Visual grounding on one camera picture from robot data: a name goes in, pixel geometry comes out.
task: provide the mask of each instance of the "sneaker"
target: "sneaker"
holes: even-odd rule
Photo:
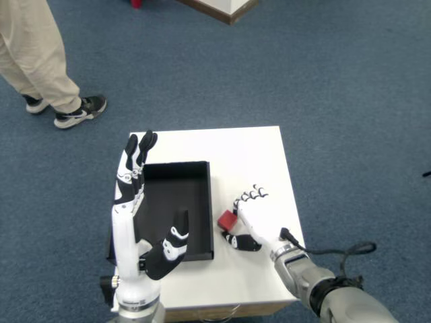
[[[106,99],[103,96],[89,96],[81,98],[81,106],[71,113],[56,113],[54,124],[57,128],[67,129],[81,123],[86,119],[94,119],[106,108]]]
[[[26,95],[23,95],[22,97],[26,99],[26,110],[31,114],[40,114],[45,110],[47,106],[49,106],[49,103],[43,99],[36,100],[31,96]]]

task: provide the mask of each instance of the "person's leg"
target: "person's leg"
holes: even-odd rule
[[[38,100],[42,96],[38,90],[30,83],[22,70],[12,59],[5,45],[2,35],[0,34],[0,74],[16,90],[16,92],[31,96]]]
[[[0,34],[0,75],[8,82],[16,92],[20,93],[27,101],[26,110],[32,114],[41,113],[49,103],[42,99],[38,90],[31,84],[22,70],[12,59]]]
[[[57,112],[79,109],[79,88],[66,74],[63,41],[46,0],[0,0],[0,34],[0,50],[12,58],[8,64],[2,61],[1,74],[17,91],[44,98]],[[22,74],[10,66],[18,66]]]

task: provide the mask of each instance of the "black box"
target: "black box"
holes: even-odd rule
[[[162,240],[172,226],[174,214],[183,208],[189,211],[189,241],[184,261],[213,259],[209,162],[147,164],[143,173],[145,200],[134,216],[136,241],[143,238],[154,245]],[[112,228],[106,258],[115,264]]]

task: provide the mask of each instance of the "shoe sole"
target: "shoe sole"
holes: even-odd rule
[[[39,114],[42,114],[45,111],[45,109],[48,108],[48,107],[49,107],[49,103],[46,102],[45,100],[43,100],[40,103],[40,106],[29,106],[27,104],[26,111],[28,113],[30,113],[30,114],[33,114],[33,115],[37,116]]]
[[[54,119],[54,125],[59,129],[69,129],[69,128],[74,127],[77,124],[83,122],[84,120],[87,120],[87,119],[92,120],[92,119],[96,118],[97,116],[99,116],[99,114],[101,114],[102,112],[105,111],[106,103],[107,103],[107,101],[105,100],[105,103],[103,104],[103,106],[99,110],[97,110],[96,112],[93,112],[91,114],[88,114],[87,116],[82,117],[82,118],[70,118],[66,122],[59,122],[59,121],[57,121],[57,119]]]

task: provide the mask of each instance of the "cable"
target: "cable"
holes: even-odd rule
[[[341,271],[341,277],[347,277],[345,273],[345,262],[349,256],[357,256],[359,254],[370,254],[371,252],[376,251],[377,245],[375,242],[371,241],[364,241],[359,242],[355,244],[354,246],[348,248],[347,250],[341,250],[341,249],[320,249],[320,250],[313,250],[304,248],[301,246],[298,242],[298,240],[289,232],[288,229],[283,227],[280,232],[280,238],[288,240],[291,242],[295,247],[298,249],[301,249],[304,252],[307,252],[309,254],[314,254],[317,256],[320,256],[322,254],[342,254],[343,258],[341,259],[341,262],[339,264],[339,269]],[[362,276],[358,276],[356,278],[358,284],[362,285]]]

